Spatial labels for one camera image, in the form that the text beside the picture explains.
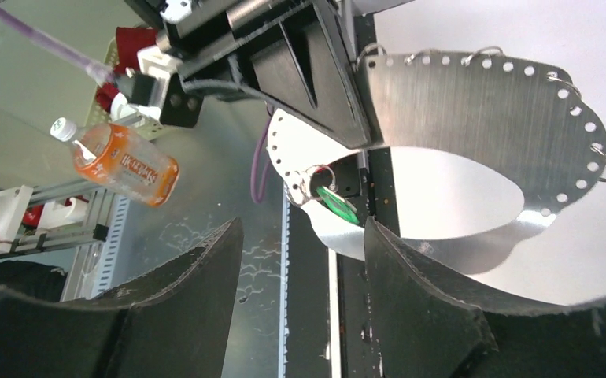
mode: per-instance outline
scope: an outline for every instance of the black bracket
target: black bracket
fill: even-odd
[[[164,24],[160,39],[183,59],[186,93],[262,99],[358,148],[371,129],[341,25],[328,0],[216,0]]]

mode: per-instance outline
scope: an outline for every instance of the white wall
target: white wall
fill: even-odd
[[[117,26],[140,22],[122,0],[6,0],[1,6],[100,61]],[[73,177],[66,150],[47,130],[61,116],[83,123],[94,86],[0,24],[0,187]]]
[[[507,55],[558,65],[570,73],[606,127],[606,2],[416,0],[377,15],[375,21],[378,41],[390,53],[498,45]],[[407,154],[394,158],[400,169],[396,190],[404,193],[398,195],[398,206],[405,237],[419,231],[409,227],[416,223],[416,214],[427,215],[414,211],[420,210],[412,203],[417,193],[403,172],[425,170],[425,164]],[[467,188],[469,198],[474,189]],[[606,295],[606,184],[565,209],[544,234],[519,244],[503,265],[474,278],[549,302],[575,303]]]

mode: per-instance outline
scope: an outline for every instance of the plastic bottle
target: plastic bottle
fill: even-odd
[[[160,206],[178,180],[178,163],[130,128],[97,124],[79,128],[60,118],[50,134],[66,143],[74,168],[94,181],[135,201]]]

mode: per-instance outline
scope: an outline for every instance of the curved aluminum plate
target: curved aluminum plate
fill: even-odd
[[[545,230],[597,183],[605,162],[590,146],[598,143],[606,152],[606,132],[573,91],[547,80],[555,72],[571,82],[562,69],[510,57],[490,57],[489,68],[486,57],[476,57],[465,67],[461,60],[468,55],[368,57],[358,83],[361,93],[369,95],[364,103],[374,105],[368,113],[381,131],[383,143],[374,148],[443,150],[477,161],[521,188],[525,206],[509,224],[462,238],[413,241],[418,250],[472,274],[499,265],[518,242]],[[304,174],[357,150],[304,125],[283,111],[276,113],[268,139],[274,166],[322,241],[361,258],[363,229],[332,219],[335,215],[317,202],[306,202],[310,195]]]

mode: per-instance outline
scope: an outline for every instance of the metal sheet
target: metal sheet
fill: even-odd
[[[590,148],[596,143],[606,152],[606,131],[575,95],[564,70],[504,56],[477,55],[463,64],[470,56],[428,51],[367,57],[358,78],[364,102],[374,105],[369,113],[383,140],[375,147],[418,146],[457,154],[495,170],[523,191],[523,211],[511,223],[455,239],[412,241],[417,250],[467,274],[498,266],[517,243],[541,233],[594,186],[606,164]],[[277,124],[285,117],[275,119],[269,153],[293,188],[291,199],[303,206],[330,248],[360,258],[362,229],[308,202],[312,196],[306,192],[309,167],[356,151],[300,126],[284,130]],[[302,146],[323,152],[306,157]]]
[[[354,14],[377,13],[412,0],[353,0]]]
[[[278,371],[282,182],[268,179],[261,205],[249,194],[250,163],[267,114],[263,102],[204,101],[198,126],[155,143],[180,165],[180,178],[159,208],[133,203],[130,254],[116,271],[124,280],[187,252],[232,217],[245,230],[223,376],[275,376]]]
[[[565,9],[564,16],[543,9]],[[564,67],[606,127],[606,3],[416,1],[376,15],[375,24],[378,41],[389,52],[428,47],[465,50],[497,44],[508,54]],[[394,157],[397,195],[412,192],[420,182],[409,168],[425,164],[413,161],[410,154]],[[459,168],[453,161],[445,166]],[[430,191],[456,186],[453,173],[449,173],[450,180],[426,185]],[[484,184],[488,183],[467,185],[464,197],[477,198],[480,191],[476,189]],[[400,233],[408,237],[420,234],[416,224],[438,210],[434,206],[422,209],[414,203],[418,202],[415,196],[399,195],[397,202]],[[567,207],[546,232],[516,246],[502,265],[473,278],[513,294],[560,304],[606,295],[606,184],[597,185]]]

